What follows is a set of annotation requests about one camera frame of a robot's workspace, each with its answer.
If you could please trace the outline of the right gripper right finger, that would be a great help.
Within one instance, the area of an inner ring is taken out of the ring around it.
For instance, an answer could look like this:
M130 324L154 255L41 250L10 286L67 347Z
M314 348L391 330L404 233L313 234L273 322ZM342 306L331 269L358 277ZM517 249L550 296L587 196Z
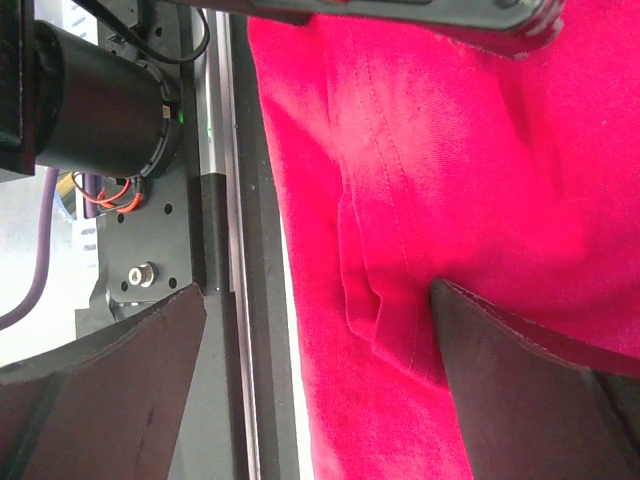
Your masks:
M639 360L446 280L430 307L476 479L636 479Z

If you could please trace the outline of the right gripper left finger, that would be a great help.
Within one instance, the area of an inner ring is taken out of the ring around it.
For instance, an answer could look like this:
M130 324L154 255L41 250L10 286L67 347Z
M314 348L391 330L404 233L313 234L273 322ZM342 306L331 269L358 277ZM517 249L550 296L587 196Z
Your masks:
M2 478L167 478L205 322L192 284L2 367Z

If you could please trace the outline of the magenta t shirt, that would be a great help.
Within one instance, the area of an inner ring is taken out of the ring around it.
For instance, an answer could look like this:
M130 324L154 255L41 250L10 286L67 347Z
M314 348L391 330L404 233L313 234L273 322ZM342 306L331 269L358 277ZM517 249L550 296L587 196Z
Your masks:
M510 60L406 24L251 19L318 479L468 479L428 286L639 352L639 5Z

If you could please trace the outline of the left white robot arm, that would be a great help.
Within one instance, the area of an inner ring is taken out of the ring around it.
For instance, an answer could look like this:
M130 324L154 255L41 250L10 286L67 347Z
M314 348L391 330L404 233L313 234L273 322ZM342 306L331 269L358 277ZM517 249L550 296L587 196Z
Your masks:
M314 14L426 27L500 56L539 49L559 33L560 1L199 1L206 10L302 25ZM106 6L85 11L140 53L130 61L38 20L30 1L1 5L1 177L44 165L104 177L163 172L179 140L182 105L155 50Z

